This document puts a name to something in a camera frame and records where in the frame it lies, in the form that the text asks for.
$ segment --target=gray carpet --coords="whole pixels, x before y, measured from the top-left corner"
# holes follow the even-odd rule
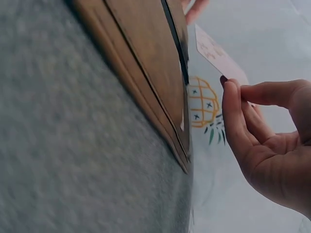
[[[0,1],[0,233],[184,233],[192,176],[61,0]]]

